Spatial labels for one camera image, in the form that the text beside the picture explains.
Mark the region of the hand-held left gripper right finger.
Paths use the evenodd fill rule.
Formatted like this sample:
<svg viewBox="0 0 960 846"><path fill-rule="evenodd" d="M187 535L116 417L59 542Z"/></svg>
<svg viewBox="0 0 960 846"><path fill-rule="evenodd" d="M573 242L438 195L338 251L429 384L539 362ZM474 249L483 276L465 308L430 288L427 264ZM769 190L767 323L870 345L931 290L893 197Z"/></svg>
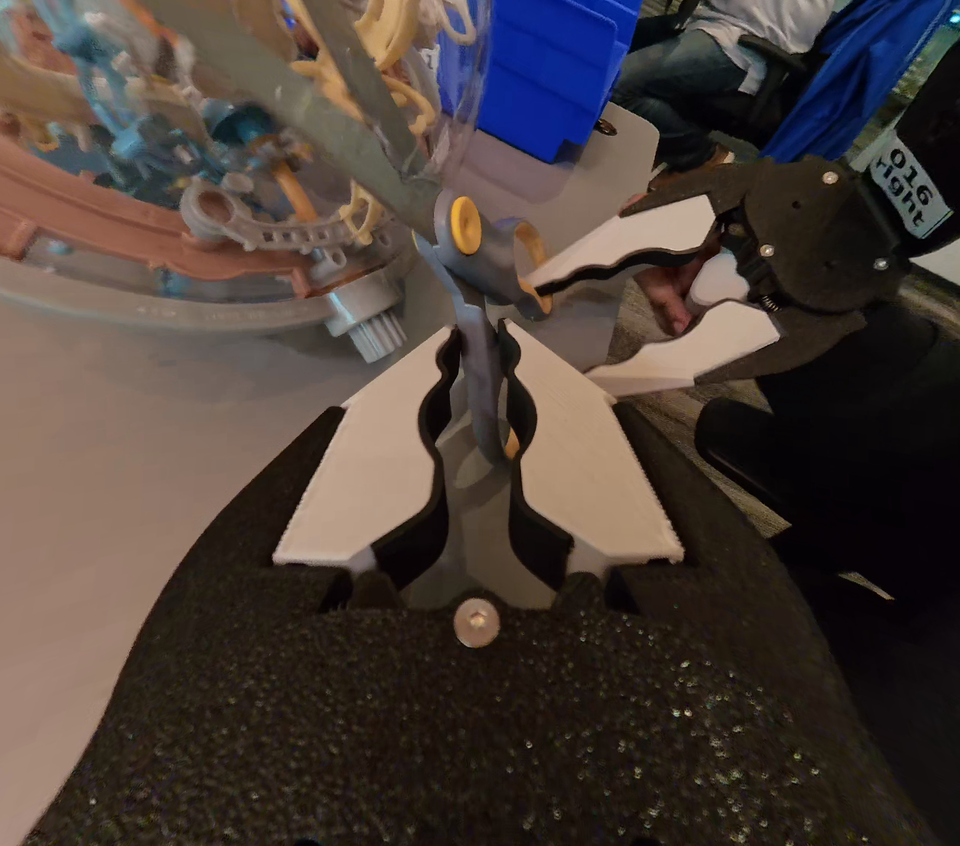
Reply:
<svg viewBox="0 0 960 846"><path fill-rule="evenodd" d="M616 400L518 324L498 325L510 459L511 551L548 588L573 574L679 564L685 550Z"/></svg>

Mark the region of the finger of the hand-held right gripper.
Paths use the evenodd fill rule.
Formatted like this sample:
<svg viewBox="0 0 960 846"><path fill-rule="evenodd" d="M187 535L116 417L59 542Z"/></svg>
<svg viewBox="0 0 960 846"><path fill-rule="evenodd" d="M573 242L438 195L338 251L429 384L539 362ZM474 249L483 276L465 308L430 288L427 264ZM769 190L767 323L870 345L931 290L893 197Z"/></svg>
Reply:
<svg viewBox="0 0 960 846"><path fill-rule="evenodd" d="M600 365L585 377L617 399L685 389L780 339L767 312L725 300L705 311L683 335L644 345L623 362Z"/></svg>
<svg viewBox="0 0 960 846"><path fill-rule="evenodd" d="M714 206L705 195L616 216L553 256L527 281L548 297L640 267L679 267L701 252L715 224Z"/></svg>

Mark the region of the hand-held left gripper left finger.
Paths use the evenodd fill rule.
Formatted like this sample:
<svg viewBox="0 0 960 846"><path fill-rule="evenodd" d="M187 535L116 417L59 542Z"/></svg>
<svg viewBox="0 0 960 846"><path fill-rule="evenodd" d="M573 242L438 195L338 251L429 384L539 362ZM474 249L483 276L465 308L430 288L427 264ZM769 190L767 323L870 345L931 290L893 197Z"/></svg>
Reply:
<svg viewBox="0 0 960 846"><path fill-rule="evenodd" d="M375 542L423 511L435 460L421 408L443 377L444 326L342 405L342 417L273 552L275 565L366 572Z"/></svg>

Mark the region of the grey handled scissors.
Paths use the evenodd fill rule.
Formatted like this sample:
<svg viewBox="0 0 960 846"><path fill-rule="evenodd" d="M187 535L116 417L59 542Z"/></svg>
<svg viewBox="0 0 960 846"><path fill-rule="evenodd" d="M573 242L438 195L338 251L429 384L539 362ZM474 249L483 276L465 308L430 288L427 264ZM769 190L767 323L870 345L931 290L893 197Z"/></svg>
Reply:
<svg viewBox="0 0 960 846"><path fill-rule="evenodd" d="M490 244L478 257L499 266L494 273L469 271L466 279L448 267L450 250L438 252L438 230L452 239L457 217L454 194L426 175L425 158L409 132L354 24L337 0L302 0L347 92L361 112L356 121L306 77L276 56L237 21L233 9L218 11L199 0L137 0L162 26L185 36L204 61L243 94L309 141L333 169L351 176L372 198L418 235L417 247L450 292L462 335L462 368L472 424L482 454L493 463L505 455L498 399L503 382L498 339L486 310L495 288L521 283L513 245L504 259Z"/></svg>

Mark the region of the person's right hand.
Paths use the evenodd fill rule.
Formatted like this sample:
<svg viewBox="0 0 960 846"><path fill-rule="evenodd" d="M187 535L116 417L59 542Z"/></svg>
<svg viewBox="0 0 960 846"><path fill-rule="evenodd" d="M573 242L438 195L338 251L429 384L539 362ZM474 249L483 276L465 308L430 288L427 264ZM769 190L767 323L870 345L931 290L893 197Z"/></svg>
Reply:
<svg viewBox="0 0 960 846"><path fill-rule="evenodd" d="M669 337L678 337L690 325L692 314L687 297L696 277L711 256L700 253L690 262L676 267L644 269L635 276L635 282L648 300L660 329Z"/></svg>

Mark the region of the blue cloth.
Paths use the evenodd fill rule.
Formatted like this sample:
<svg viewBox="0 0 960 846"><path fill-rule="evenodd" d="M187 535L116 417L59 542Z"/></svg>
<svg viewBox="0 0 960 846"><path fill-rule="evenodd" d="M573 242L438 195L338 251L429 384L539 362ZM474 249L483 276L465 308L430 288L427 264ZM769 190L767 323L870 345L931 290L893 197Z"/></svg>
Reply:
<svg viewBox="0 0 960 846"><path fill-rule="evenodd" d="M838 159L882 107L959 0L852 0L822 30L825 57L760 152L777 163Z"/></svg>

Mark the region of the blue plastic bin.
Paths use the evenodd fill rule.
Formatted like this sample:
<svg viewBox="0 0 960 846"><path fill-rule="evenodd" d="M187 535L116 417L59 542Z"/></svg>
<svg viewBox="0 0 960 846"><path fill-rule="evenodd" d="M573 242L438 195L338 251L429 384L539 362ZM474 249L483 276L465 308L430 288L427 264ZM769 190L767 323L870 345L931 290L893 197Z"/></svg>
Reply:
<svg viewBox="0 0 960 846"><path fill-rule="evenodd" d="M438 106L438 167L473 130L544 163L582 147L601 118L642 0L421 0L416 84Z"/></svg>

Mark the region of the clear maze puzzle ball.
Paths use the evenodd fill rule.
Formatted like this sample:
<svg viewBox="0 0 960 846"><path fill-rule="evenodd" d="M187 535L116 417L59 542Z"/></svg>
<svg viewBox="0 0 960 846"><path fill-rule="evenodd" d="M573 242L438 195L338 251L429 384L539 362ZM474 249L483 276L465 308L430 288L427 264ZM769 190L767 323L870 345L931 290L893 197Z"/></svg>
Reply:
<svg viewBox="0 0 960 846"><path fill-rule="evenodd" d="M393 355L492 0L2 0L2 257L64 309Z"/></svg>

